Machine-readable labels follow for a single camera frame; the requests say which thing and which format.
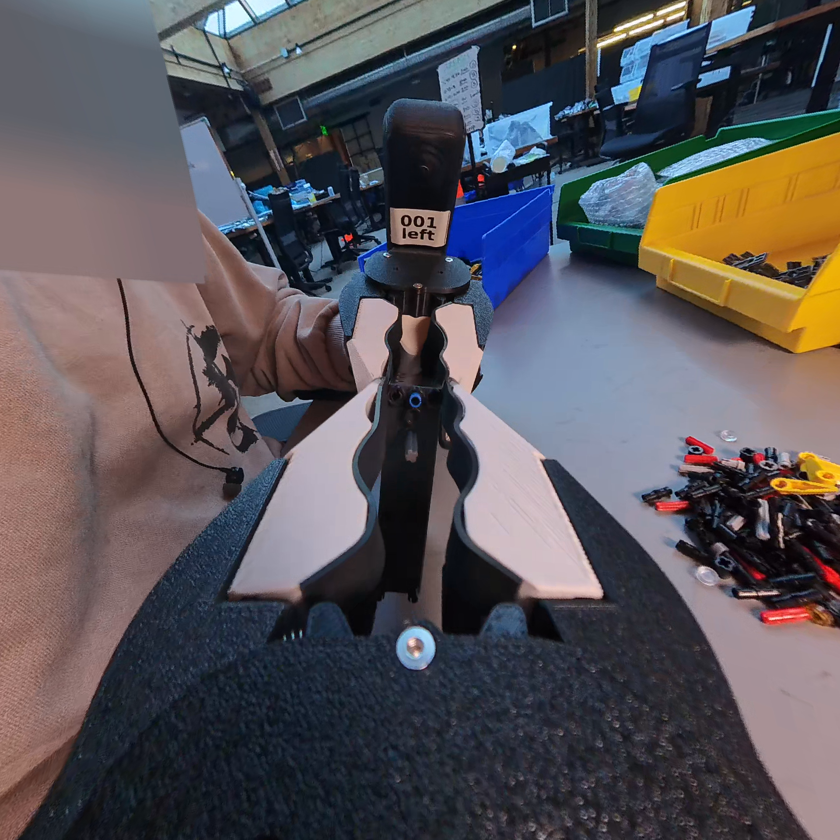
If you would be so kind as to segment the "blue storage bin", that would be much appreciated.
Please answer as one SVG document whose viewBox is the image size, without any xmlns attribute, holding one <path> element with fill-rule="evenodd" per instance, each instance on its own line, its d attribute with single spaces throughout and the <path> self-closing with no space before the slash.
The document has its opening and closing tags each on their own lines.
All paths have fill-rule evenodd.
<svg viewBox="0 0 840 840">
<path fill-rule="evenodd" d="M 456 206 L 455 189 L 402 178 L 388 192 L 386 244 L 362 258 L 360 274 L 341 295 L 343 308 L 381 298 L 415 319 L 434 318 L 448 303 L 492 313 L 548 254 L 552 190 Z M 469 265 L 482 262 L 482 281 Z"/>
</svg>

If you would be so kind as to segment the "green storage bin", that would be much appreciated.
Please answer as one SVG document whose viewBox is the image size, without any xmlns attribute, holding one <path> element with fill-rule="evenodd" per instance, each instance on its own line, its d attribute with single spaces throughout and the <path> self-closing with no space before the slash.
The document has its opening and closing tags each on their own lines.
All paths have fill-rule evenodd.
<svg viewBox="0 0 840 840">
<path fill-rule="evenodd" d="M 668 165 L 716 145 L 750 137 L 765 138 L 771 141 L 770 145 L 751 154 L 741 155 L 723 164 L 709 166 L 689 175 L 658 182 L 662 186 L 669 185 L 766 154 L 783 151 L 798 144 L 819 140 L 837 133 L 838 130 L 839 110 L 835 108 L 821 112 L 733 125 L 720 129 L 709 139 L 697 136 L 632 160 L 612 161 L 609 167 L 562 185 L 556 214 L 557 238 L 568 242 L 570 250 L 574 253 L 598 256 L 619 264 L 637 266 L 637 255 L 643 230 L 590 224 L 581 210 L 579 199 L 593 183 L 619 175 L 641 162 L 647 163 L 656 174 Z"/>
</svg>

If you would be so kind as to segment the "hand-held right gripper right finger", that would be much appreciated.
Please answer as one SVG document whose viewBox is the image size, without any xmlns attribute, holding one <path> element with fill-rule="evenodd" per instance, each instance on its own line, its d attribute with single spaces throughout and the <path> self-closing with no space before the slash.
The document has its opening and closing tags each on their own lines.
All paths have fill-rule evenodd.
<svg viewBox="0 0 840 840">
<path fill-rule="evenodd" d="M 458 489 L 445 592 L 461 601 L 600 601 L 542 454 L 455 382 L 441 417 Z"/>
</svg>

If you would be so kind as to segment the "heap of small black pieces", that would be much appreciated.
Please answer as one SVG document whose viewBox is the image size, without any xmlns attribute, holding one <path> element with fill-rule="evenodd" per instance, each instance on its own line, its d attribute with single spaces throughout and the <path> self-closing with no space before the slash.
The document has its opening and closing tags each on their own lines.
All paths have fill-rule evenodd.
<svg viewBox="0 0 840 840">
<path fill-rule="evenodd" d="M 767 253 L 755 255 L 750 251 L 745 251 L 741 254 L 730 253 L 722 259 L 721 263 L 760 277 L 805 289 L 811 285 L 827 260 L 828 255 L 819 255 L 807 262 L 789 260 L 785 266 L 779 268 L 769 261 Z"/>
</svg>

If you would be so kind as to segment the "person's left forearm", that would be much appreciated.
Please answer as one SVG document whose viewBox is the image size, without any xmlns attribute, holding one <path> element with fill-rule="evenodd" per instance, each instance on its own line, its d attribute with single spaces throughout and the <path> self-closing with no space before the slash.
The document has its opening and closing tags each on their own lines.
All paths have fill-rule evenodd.
<svg viewBox="0 0 840 840">
<path fill-rule="evenodd" d="M 355 392 L 335 300 L 289 287 L 270 289 L 234 251 L 225 268 L 224 343 L 245 396 Z"/>
</svg>

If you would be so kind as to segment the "person's beige sweatshirt torso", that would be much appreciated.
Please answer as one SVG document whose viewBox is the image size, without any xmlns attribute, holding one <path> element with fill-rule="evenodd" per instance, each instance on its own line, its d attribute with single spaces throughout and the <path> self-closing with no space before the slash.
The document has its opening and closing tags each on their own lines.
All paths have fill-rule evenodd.
<svg viewBox="0 0 840 840">
<path fill-rule="evenodd" d="M 226 338 L 297 337 L 204 229 L 202 285 L 2 271 L 2 838 L 19 838 L 114 649 L 178 553 L 270 451 Z"/>
</svg>

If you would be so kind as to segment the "grey desk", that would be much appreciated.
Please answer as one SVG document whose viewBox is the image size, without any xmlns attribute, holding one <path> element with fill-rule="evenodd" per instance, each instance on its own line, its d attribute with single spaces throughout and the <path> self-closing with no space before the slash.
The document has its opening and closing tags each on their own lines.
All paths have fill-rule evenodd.
<svg viewBox="0 0 840 840">
<path fill-rule="evenodd" d="M 562 465 L 608 608 L 560 641 L 444 640 L 422 672 L 284 688 L 316 771 L 279 838 L 838 838 L 838 630 L 690 577 L 642 490 L 678 437 L 838 456 L 838 350 L 791 354 L 554 248 L 497 311 L 478 398 Z"/>
</svg>

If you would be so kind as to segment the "white plastic packet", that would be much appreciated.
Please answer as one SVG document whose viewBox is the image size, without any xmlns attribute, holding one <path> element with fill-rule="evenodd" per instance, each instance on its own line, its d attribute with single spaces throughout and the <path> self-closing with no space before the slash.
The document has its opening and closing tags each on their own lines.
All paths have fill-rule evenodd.
<svg viewBox="0 0 840 840">
<path fill-rule="evenodd" d="M 666 166 L 656 173 L 656 178 L 658 182 L 665 182 L 676 177 L 689 175 L 709 166 L 723 164 L 741 155 L 751 154 L 770 144 L 770 140 L 756 137 L 722 143 Z"/>
</svg>

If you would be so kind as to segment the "pile of small building pins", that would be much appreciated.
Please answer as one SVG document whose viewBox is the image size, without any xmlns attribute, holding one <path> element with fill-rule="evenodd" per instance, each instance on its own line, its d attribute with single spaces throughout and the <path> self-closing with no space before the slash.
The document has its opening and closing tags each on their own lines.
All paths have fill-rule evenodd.
<svg viewBox="0 0 840 840">
<path fill-rule="evenodd" d="M 762 625 L 838 629 L 837 460 L 776 447 L 735 451 L 688 435 L 675 472 L 681 484 L 661 486 L 671 499 L 639 500 L 681 519 L 675 551 L 695 565 L 698 582 L 728 589 Z"/>
</svg>

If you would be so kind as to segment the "narrow skylight strip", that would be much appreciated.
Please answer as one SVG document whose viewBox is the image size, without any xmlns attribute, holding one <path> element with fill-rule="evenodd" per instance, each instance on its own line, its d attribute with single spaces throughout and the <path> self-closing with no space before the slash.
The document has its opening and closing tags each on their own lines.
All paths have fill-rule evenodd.
<svg viewBox="0 0 840 840">
<path fill-rule="evenodd" d="M 306 2 L 233 1 L 200 19 L 194 27 L 209 35 L 231 39 L 304 3 Z"/>
</svg>

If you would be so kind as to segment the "paper flip chart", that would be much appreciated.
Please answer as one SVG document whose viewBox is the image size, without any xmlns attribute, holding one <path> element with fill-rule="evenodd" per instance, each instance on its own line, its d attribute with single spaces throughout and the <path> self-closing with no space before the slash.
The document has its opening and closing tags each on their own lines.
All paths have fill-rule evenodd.
<svg viewBox="0 0 840 840">
<path fill-rule="evenodd" d="M 479 52 L 480 48 L 473 45 L 437 67 L 441 101 L 460 111 L 467 133 L 482 130 L 485 126 Z"/>
</svg>

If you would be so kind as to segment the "yellow storage bin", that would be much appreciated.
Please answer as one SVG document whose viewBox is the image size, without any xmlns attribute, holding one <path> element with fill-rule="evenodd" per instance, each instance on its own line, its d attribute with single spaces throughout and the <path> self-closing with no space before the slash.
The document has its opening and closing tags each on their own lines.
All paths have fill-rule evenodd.
<svg viewBox="0 0 840 840">
<path fill-rule="evenodd" d="M 662 187 L 638 266 L 659 289 L 793 353 L 839 342 L 838 133 Z M 726 264 L 749 251 L 781 270 L 825 257 L 807 287 Z"/>
</svg>

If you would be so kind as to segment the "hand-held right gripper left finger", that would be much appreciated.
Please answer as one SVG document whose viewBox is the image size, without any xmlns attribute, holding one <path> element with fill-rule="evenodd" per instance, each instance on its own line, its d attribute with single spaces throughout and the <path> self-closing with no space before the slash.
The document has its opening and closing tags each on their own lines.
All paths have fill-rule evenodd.
<svg viewBox="0 0 840 840">
<path fill-rule="evenodd" d="M 371 489 L 382 462 L 380 381 L 372 381 L 287 457 L 227 595 L 231 600 L 362 601 L 385 550 Z"/>
</svg>

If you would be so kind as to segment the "black office chair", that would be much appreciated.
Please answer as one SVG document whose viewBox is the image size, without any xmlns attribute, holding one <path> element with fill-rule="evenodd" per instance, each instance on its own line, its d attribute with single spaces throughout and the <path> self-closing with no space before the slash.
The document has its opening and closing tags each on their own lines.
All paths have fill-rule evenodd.
<svg viewBox="0 0 840 840">
<path fill-rule="evenodd" d="M 366 216 L 358 213 L 354 204 L 350 168 L 346 164 L 339 164 L 338 180 L 338 197 L 318 210 L 321 232 L 331 255 L 325 266 L 332 272 L 339 272 L 344 263 L 361 256 L 363 245 L 381 243 L 372 234 L 361 232 Z"/>
<path fill-rule="evenodd" d="M 630 129 L 624 129 L 626 104 L 614 103 L 601 111 L 603 159 L 632 160 L 688 137 L 695 124 L 697 82 L 711 27 L 694 27 L 651 48 Z"/>
<path fill-rule="evenodd" d="M 299 232 L 288 191 L 272 190 L 267 200 L 277 242 L 277 258 L 288 285 L 309 296 L 320 290 L 331 291 L 329 282 L 315 280 L 312 276 L 312 252 Z"/>
</svg>

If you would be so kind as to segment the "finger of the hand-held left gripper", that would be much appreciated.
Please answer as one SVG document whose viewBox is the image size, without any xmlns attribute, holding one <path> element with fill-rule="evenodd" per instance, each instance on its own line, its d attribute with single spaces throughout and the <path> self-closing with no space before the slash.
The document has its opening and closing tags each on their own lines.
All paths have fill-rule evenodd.
<svg viewBox="0 0 840 840">
<path fill-rule="evenodd" d="M 448 379 L 471 394 L 480 380 L 484 354 L 478 340 L 473 307 L 465 303 L 448 303 L 436 310 L 434 322 L 444 335 L 440 357 Z"/>
<path fill-rule="evenodd" d="M 385 299 L 368 297 L 360 300 L 346 343 L 357 391 L 363 391 L 385 375 L 391 358 L 386 339 L 399 317 L 397 307 Z"/>
</svg>

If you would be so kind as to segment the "clear plastic bag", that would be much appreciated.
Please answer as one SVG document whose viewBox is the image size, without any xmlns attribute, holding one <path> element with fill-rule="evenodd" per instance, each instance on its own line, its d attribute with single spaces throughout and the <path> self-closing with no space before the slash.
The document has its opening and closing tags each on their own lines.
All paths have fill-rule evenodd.
<svg viewBox="0 0 840 840">
<path fill-rule="evenodd" d="M 641 162 L 593 183 L 581 195 L 579 206 L 590 224 L 642 229 L 658 189 L 654 171 Z"/>
</svg>

